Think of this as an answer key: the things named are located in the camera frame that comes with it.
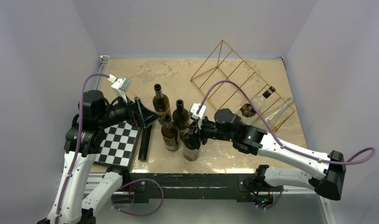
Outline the dark wine bottle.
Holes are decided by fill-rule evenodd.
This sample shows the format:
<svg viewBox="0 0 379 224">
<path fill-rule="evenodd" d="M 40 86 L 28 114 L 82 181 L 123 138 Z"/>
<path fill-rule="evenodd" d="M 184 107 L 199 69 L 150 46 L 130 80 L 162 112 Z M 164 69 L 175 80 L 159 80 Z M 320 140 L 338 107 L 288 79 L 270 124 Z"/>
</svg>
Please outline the dark wine bottle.
<svg viewBox="0 0 379 224">
<path fill-rule="evenodd" d="M 165 123 L 164 116 L 171 116 L 170 101 L 169 98 L 162 92 L 160 84 L 154 85 L 155 96 L 152 103 L 155 111 L 161 115 L 161 119 L 158 121 L 161 125 Z"/>
<path fill-rule="evenodd" d="M 179 129 L 180 138 L 184 138 L 188 134 L 189 112 L 184 108 L 184 101 L 178 99 L 176 101 L 176 110 L 172 114 L 173 121 Z"/>
<path fill-rule="evenodd" d="M 164 123 L 161 127 L 161 134 L 164 140 L 164 144 L 167 150 L 177 151 L 179 150 L 180 134 L 178 128 L 172 123 L 171 115 L 165 115 L 163 117 Z"/>
<path fill-rule="evenodd" d="M 189 139 L 188 136 L 189 135 L 187 134 L 183 138 L 183 144 L 184 144 L 183 154 L 184 154 L 184 157 L 188 161 L 195 161 L 198 159 L 200 151 L 195 146 L 193 146 L 190 142 L 187 141 Z"/>
</svg>

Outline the clear liquor bottle black cap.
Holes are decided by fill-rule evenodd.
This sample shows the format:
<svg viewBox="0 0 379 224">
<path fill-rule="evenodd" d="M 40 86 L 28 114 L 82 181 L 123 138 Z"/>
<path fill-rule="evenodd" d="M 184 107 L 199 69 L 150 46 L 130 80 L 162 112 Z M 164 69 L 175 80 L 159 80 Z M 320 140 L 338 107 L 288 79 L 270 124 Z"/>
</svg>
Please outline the clear liquor bottle black cap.
<svg viewBox="0 0 379 224">
<path fill-rule="evenodd" d="M 261 109 L 264 107 L 266 100 L 275 91 L 276 91 L 276 89 L 273 86 L 271 86 L 262 95 L 253 96 L 251 98 L 252 104 L 260 112 Z M 249 102 L 243 103 L 243 105 L 236 112 L 236 115 L 238 115 L 241 118 L 241 121 L 243 123 L 250 123 L 258 117 L 257 113 L 255 112 L 254 108 L 252 107 L 252 105 Z"/>
</svg>

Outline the clear glass bottle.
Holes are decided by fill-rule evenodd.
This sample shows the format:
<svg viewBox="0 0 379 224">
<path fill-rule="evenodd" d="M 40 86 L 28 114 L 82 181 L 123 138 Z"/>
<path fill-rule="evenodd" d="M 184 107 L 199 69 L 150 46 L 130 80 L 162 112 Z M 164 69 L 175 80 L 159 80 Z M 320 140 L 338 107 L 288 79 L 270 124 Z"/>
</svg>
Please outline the clear glass bottle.
<svg viewBox="0 0 379 224">
<path fill-rule="evenodd" d="M 275 129 L 276 124 L 280 117 L 294 104 L 293 98 L 288 98 L 283 103 L 281 103 L 277 108 L 267 111 L 266 113 L 262 114 L 265 121 L 268 123 L 270 128 L 272 130 Z M 254 122 L 251 123 L 252 126 L 256 126 L 258 128 L 267 130 L 265 123 L 262 121 L 261 118 L 257 118 Z"/>
</svg>

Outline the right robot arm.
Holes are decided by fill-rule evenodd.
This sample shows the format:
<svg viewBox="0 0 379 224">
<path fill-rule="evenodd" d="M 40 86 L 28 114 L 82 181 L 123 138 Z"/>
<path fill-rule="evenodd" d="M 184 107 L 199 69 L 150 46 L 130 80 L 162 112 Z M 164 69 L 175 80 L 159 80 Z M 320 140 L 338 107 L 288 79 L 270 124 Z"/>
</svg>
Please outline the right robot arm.
<svg viewBox="0 0 379 224">
<path fill-rule="evenodd" d="M 259 166 L 253 178 L 257 189 L 295 186 L 312 189 L 330 200 L 341 199 L 346 173 L 341 152 L 316 152 L 274 138 L 264 129 L 243 124 L 241 118 L 227 108 L 218 110 L 214 115 L 215 121 L 209 121 L 206 107 L 193 104 L 189 116 L 193 122 L 183 141 L 195 149 L 205 145 L 209 139 L 227 141 L 241 153 L 269 157 L 291 166 Z"/>
</svg>

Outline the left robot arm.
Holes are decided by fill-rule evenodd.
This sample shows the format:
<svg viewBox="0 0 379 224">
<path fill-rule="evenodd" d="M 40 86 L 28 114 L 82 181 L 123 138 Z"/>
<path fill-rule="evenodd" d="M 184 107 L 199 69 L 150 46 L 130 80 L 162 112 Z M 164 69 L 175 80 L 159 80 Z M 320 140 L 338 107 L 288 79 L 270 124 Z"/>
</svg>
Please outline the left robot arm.
<svg viewBox="0 0 379 224">
<path fill-rule="evenodd" d="M 110 167 L 102 181 L 87 198 L 84 192 L 90 170 L 106 139 L 105 129 L 126 122 L 133 127 L 148 128 L 161 115 L 146 108 L 140 98 L 115 99 L 109 104 L 99 90 L 83 93 L 78 103 L 79 113 L 66 133 L 64 167 L 58 192 L 41 224 L 94 224 L 96 215 L 116 190 L 130 187 L 131 179 L 122 168 Z"/>
</svg>

